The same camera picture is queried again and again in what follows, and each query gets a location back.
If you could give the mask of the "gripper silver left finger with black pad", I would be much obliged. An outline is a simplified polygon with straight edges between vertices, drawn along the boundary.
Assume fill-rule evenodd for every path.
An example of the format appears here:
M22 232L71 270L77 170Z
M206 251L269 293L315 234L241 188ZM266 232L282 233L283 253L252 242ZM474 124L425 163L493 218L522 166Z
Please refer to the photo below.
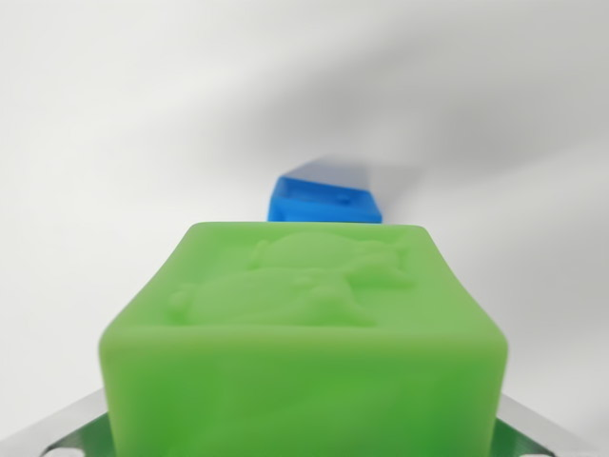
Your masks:
M2 456L42 456L49 446L108 411L101 388L1 442Z

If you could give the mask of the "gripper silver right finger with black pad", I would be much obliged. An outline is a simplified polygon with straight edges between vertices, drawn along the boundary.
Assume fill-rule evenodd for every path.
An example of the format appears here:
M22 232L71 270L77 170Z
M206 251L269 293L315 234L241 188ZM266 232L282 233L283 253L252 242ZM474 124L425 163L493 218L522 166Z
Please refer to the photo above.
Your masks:
M514 436L542 447L548 456L608 455L505 394L501 396L498 419L513 430Z

